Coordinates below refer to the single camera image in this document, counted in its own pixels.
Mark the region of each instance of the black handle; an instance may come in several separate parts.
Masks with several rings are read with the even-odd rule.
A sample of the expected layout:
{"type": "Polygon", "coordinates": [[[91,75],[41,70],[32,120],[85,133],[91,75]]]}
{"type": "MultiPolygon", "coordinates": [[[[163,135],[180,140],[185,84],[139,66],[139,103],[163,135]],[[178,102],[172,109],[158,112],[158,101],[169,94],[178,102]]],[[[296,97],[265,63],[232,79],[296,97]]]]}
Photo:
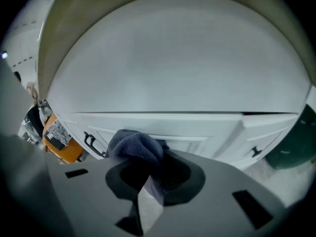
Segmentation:
{"type": "Polygon", "coordinates": [[[253,149],[251,149],[254,151],[254,154],[252,155],[252,158],[260,155],[260,153],[262,152],[262,150],[257,150],[257,147],[254,147],[253,149]]]}
{"type": "Polygon", "coordinates": [[[98,156],[101,156],[104,158],[105,152],[100,153],[93,145],[92,143],[95,141],[95,138],[92,134],[88,134],[87,132],[84,132],[85,138],[84,138],[84,143],[93,151],[95,152],[98,156]],[[90,144],[87,142],[87,139],[91,137],[91,142],[90,144]]]}

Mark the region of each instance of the dark green container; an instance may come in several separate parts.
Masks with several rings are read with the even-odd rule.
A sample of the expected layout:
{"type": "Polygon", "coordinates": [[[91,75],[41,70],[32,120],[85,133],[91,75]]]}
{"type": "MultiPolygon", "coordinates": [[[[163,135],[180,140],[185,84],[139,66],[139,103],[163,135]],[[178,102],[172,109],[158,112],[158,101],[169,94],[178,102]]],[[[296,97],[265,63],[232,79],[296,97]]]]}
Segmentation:
{"type": "Polygon", "coordinates": [[[287,136],[266,156],[275,169],[301,165],[316,156],[316,114],[306,105],[287,136]]]}

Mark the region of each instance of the dark blue fabric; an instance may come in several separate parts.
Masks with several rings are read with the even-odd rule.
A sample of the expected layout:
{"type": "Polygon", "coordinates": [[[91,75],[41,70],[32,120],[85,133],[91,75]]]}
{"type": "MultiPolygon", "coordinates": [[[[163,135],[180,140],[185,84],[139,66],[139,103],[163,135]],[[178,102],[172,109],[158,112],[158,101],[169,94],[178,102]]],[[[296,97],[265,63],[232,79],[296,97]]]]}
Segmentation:
{"type": "Polygon", "coordinates": [[[166,141],[155,140],[148,134],[134,130],[119,130],[111,139],[105,157],[140,157],[151,165],[150,177],[145,189],[163,204],[165,189],[161,183],[163,151],[168,149],[166,141]]]}

